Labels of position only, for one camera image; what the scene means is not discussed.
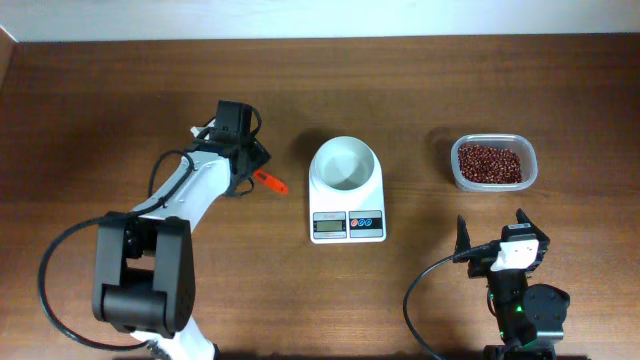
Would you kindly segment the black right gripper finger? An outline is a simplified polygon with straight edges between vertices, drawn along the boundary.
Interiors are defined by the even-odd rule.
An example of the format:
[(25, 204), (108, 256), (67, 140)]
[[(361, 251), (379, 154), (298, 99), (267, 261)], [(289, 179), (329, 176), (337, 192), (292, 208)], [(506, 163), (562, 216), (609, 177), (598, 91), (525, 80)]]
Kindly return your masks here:
[(471, 240), (467, 230), (465, 219), (459, 215), (457, 217), (456, 243), (454, 249), (454, 261), (468, 261), (471, 250)]
[(517, 220), (516, 228), (518, 230), (520, 229), (524, 229), (528, 231), (534, 230), (533, 223), (530, 221), (529, 217), (526, 215), (526, 213), (522, 208), (519, 208), (516, 211), (516, 220)]

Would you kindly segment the red plastic scoop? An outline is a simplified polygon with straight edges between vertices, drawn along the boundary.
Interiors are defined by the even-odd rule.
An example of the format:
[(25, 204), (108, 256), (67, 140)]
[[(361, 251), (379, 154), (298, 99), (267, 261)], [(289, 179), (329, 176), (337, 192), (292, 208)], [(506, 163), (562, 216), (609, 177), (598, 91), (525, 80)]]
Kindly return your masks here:
[(288, 186), (282, 180), (265, 172), (264, 170), (256, 170), (254, 172), (254, 176), (259, 182), (276, 193), (282, 195), (287, 195), (289, 193)]

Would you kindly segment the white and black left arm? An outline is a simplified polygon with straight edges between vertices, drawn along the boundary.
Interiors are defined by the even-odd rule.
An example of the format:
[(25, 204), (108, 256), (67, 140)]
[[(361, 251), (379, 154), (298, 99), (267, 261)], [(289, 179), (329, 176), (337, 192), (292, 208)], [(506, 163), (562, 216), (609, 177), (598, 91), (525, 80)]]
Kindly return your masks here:
[(214, 118), (177, 151), (179, 163), (128, 213), (110, 212), (98, 227), (92, 312), (160, 359), (215, 359), (218, 347), (193, 317), (196, 279), (192, 234), (219, 197), (242, 197), (240, 185), (270, 155), (257, 139), (253, 106), (217, 105)]

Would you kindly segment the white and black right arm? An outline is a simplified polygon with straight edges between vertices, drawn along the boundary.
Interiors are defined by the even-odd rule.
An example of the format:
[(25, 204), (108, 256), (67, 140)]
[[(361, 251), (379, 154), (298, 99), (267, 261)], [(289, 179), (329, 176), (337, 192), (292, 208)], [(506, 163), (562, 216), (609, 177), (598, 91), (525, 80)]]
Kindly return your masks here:
[(487, 345), (484, 359), (554, 359), (564, 338), (570, 306), (567, 292), (528, 283), (543, 262), (550, 238), (521, 209), (501, 237), (473, 247), (463, 217), (457, 218), (453, 261), (468, 265), (468, 277), (487, 280), (487, 302), (497, 321), (501, 345)]

